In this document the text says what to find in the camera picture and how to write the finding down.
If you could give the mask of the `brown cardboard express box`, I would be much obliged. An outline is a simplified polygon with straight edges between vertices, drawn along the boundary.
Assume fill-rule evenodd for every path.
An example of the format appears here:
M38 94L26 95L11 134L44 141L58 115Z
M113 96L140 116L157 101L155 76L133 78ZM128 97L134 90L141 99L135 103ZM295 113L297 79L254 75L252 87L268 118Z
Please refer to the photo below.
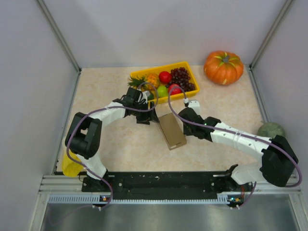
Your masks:
M159 117L159 126L169 150L174 150L187 144L186 137L173 113Z

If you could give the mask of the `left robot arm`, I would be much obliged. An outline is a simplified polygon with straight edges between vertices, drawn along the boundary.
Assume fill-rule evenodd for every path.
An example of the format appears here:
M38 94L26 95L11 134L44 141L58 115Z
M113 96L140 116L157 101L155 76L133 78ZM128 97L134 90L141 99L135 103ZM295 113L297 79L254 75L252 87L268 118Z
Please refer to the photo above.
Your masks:
M75 114L65 139L66 156L84 168L87 176L95 183L104 183L109 189L107 168L103 165L97 152L100 147L102 129L109 124L135 116L138 124L158 123L155 108L158 100L148 101L148 91L128 88L121 98L113 100L107 106L89 112Z

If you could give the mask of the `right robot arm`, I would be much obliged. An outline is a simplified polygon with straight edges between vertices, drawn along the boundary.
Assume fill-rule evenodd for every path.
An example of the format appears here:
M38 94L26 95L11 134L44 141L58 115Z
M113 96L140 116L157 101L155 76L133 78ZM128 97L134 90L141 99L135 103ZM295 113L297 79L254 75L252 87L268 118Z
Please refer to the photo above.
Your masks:
M178 113L187 136L195 136L210 142L225 144L255 158L254 163L233 165L225 177L232 183L266 181L277 187L285 187L298 164L298 158L287 139L261 137L228 126L214 117L203 119L192 108Z

